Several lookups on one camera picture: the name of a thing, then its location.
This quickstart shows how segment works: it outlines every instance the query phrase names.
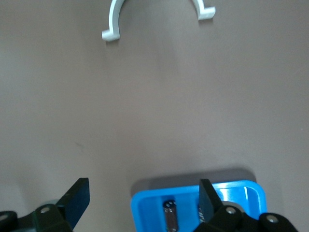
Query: blue plastic tray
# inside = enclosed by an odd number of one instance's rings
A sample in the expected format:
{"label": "blue plastic tray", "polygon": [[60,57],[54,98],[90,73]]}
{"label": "blue plastic tray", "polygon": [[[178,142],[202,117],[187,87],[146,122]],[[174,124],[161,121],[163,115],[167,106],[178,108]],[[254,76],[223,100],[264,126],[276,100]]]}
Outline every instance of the blue plastic tray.
{"label": "blue plastic tray", "polygon": [[[213,184],[222,201],[239,204],[251,217],[258,219],[267,211],[265,193],[257,183],[241,180]],[[199,225],[199,186],[146,190],[134,195],[131,202],[137,232],[165,232],[163,202],[177,204],[178,232],[191,232]]]}

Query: blue container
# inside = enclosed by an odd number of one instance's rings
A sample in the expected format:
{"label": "blue container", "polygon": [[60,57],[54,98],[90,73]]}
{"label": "blue container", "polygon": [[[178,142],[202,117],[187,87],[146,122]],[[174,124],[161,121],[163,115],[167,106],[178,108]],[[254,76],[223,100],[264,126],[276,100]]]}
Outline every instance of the blue container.
{"label": "blue container", "polygon": [[[267,211],[261,186],[249,180],[213,184],[222,201],[239,204],[254,219]],[[134,195],[131,202],[137,232],[166,232],[163,202],[177,204],[178,232],[191,232],[199,225],[199,186],[146,190]]]}

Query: small metal object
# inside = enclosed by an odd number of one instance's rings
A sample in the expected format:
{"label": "small metal object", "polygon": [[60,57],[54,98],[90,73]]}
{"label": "small metal object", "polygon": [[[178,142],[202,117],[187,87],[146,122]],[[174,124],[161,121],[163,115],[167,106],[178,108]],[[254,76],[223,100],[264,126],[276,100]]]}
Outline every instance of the small metal object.
{"label": "small metal object", "polygon": [[236,213],[236,210],[235,210],[233,207],[228,207],[228,208],[226,208],[226,211],[227,211],[229,214],[235,214],[235,213]]}
{"label": "small metal object", "polygon": [[174,200],[165,201],[163,203],[164,216],[166,220],[166,230],[167,232],[177,232],[178,222],[177,222],[177,212],[176,203]]}
{"label": "small metal object", "polygon": [[278,223],[279,220],[276,218],[274,215],[267,215],[267,220],[270,221],[271,223]]}
{"label": "small metal object", "polygon": [[197,206],[197,208],[198,208],[199,223],[206,222],[206,221],[205,221],[205,218],[204,218],[204,215],[203,215],[203,213],[202,213],[202,210],[201,210],[201,208],[199,207],[199,205]]}
{"label": "small metal object", "polygon": [[0,216],[0,221],[3,221],[5,219],[7,219],[9,216],[7,216],[7,214],[1,215]]}
{"label": "small metal object", "polygon": [[49,208],[48,207],[44,207],[43,209],[41,209],[41,214],[44,214],[44,213],[46,213],[46,212],[48,212],[49,211]]}

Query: white plastic clip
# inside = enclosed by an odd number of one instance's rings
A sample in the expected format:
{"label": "white plastic clip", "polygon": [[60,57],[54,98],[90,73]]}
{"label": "white plastic clip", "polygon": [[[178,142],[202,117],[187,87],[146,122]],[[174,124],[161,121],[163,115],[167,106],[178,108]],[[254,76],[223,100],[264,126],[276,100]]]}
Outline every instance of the white plastic clip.
{"label": "white plastic clip", "polygon": [[[111,8],[110,8],[110,16],[109,16],[109,30],[105,30],[102,32],[102,38],[105,41],[113,41],[118,40],[120,38],[119,32],[119,14],[121,7],[125,0],[112,0]],[[216,13],[215,7],[207,7],[205,8],[203,0],[192,0],[196,10],[197,16],[199,20],[211,19]]]}

